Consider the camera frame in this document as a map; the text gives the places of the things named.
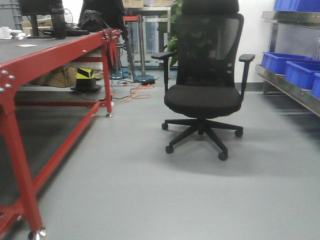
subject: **blue storage bin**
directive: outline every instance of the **blue storage bin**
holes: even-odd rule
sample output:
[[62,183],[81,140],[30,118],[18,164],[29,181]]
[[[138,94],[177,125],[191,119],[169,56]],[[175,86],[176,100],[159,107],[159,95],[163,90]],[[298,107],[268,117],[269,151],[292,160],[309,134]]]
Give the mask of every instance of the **blue storage bin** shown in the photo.
[[284,78],[302,89],[311,90],[315,74],[320,73],[320,63],[287,61]]
[[319,0],[277,0],[275,11],[288,12],[320,12]]
[[262,67],[268,69],[274,74],[286,73],[286,61],[293,62],[320,62],[320,60],[300,55],[284,54],[277,52],[263,52]]
[[314,84],[312,87],[311,94],[320,99],[320,73],[314,74]]

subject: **red workbench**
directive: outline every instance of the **red workbench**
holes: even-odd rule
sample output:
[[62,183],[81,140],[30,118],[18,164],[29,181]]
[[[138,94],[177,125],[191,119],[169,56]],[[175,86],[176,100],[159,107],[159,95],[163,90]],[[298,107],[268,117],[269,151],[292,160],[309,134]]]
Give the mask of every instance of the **red workbench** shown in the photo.
[[[106,107],[107,117],[112,116],[109,63],[117,59],[117,38],[120,32],[104,30],[90,35],[67,37],[66,39],[23,39],[3,40],[0,43],[0,135],[4,137],[12,170],[19,190],[19,199],[8,206],[0,206],[0,239],[10,230],[17,219],[28,222],[30,239],[42,239],[45,230],[36,199],[37,192],[48,180],[65,154],[70,150],[89,124],[100,107]],[[16,45],[36,45],[21,47]],[[93,50],[100,49],[101,57],[81,57]],[[66,63],[102,62],[105,86],[104,101],[54,101],[37,102],[34,105],[45,106],[88,106],[90,111],[59,149],[54,153],[45,167],[32,179],[24,145],[17,123],[14,101],[18,87],[48,73]]]

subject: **black backpack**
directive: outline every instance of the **black backpack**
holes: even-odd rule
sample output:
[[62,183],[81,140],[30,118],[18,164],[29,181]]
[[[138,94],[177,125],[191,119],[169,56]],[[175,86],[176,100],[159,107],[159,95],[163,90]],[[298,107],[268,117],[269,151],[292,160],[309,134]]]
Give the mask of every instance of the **black backpack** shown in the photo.
[[79,23],[79,28],[82,30],[87,30],[91,33],[99,32],[106,28],[110,29],[110,27],[103,20],[101,12],[89,9],[84,11]]

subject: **seat cushion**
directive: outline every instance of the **seat cushion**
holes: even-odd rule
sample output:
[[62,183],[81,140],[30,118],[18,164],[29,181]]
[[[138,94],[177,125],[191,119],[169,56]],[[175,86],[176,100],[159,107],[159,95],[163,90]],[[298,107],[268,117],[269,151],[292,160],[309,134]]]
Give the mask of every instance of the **seat cushion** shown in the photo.
[[172,111],[190,118],[213,119],[228,116],[241,107],[241,97],[234,87],[173,85],[164,96]]

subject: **armrest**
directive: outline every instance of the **armrest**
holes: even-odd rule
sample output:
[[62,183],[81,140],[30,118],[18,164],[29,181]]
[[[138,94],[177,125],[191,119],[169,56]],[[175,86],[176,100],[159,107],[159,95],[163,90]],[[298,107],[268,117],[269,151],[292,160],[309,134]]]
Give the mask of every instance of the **armrest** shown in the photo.
[[175,51],[165,51],[165,52],[158,52],[151,55],[152,59],[163,60],[163,82],[164,82],[164,91],[168,90],[168,80],[169,80],[169,58],[176,55],[177,52]]
[[245,90],[247,87],[247,79],[248,79],[248,73],[249,73],[249,66],[250,63],[255,59],[254,54],[242,54],[239,57],[239,61],[244,63],[243,68],[243,75],[242,75],[242,83],[241,83],[241,101],[244,100],[245,96]]
[[158,52],[158,53],[152,54],[151,58],[164,60],[164,59],[168,59],[176,54],[177,54],[177,52],[175,52],[175,51]]
[[255,59],[255,56],[254,54],[242,54],[240,57],[239,57],[239,61],[240,62],[252,62],[254,59]]

